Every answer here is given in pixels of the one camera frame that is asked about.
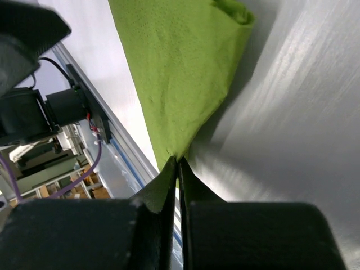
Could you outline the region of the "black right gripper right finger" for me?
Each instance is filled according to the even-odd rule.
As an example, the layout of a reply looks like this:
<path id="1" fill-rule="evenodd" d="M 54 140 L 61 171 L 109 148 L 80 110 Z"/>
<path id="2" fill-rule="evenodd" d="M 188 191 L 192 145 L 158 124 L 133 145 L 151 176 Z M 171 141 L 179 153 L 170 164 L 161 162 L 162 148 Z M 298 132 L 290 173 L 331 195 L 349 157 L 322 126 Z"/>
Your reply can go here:
<path id="1" fill-rule="evenodd" d="M 227 202 L 178 164 L 185 269 L 345 269 L 325 216 L 304 202 Z"/>

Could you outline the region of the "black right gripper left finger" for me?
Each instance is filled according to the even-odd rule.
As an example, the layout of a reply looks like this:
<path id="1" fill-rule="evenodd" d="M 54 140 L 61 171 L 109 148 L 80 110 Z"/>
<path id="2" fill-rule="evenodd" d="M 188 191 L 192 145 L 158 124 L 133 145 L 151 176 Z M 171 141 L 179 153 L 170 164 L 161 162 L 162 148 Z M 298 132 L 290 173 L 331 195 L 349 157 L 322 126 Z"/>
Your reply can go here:
<path id="1" fill-rule="evenodd" d="M 175 157 L 127 199 L 34 199 L 1 231 L 2 269 L 169 269 Z"/>

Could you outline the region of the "green paper napkin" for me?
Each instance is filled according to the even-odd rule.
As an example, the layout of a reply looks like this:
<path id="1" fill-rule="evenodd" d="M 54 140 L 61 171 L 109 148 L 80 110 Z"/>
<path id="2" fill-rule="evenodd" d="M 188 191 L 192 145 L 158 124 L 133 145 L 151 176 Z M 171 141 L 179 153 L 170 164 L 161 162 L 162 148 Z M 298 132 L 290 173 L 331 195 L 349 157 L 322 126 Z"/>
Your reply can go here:
<path id="1" fill-rule="evenodd" d="M 255 16 L 239 1 L 110 1 L 157 167 L 227 97 Z"/>

